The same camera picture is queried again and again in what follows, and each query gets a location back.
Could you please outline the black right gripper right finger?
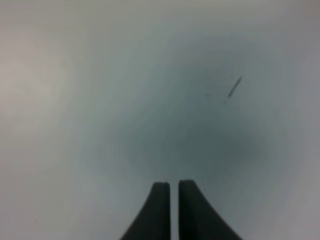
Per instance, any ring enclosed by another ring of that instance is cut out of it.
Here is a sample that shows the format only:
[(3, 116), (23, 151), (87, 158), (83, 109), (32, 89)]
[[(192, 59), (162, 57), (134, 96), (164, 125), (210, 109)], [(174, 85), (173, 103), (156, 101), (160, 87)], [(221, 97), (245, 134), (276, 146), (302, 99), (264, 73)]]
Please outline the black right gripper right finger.
[(193, 180), (178, 184), (180, 240), (241, 240), (207, 201)]

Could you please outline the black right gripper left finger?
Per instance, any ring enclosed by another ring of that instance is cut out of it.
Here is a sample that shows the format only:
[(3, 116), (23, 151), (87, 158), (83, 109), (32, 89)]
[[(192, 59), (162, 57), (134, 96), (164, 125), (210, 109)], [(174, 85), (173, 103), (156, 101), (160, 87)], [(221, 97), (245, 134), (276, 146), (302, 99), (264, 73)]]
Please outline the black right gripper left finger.
[(140, 212), (121, 237), (122, 240), (170, 240), (170, 184), (156, 182)]

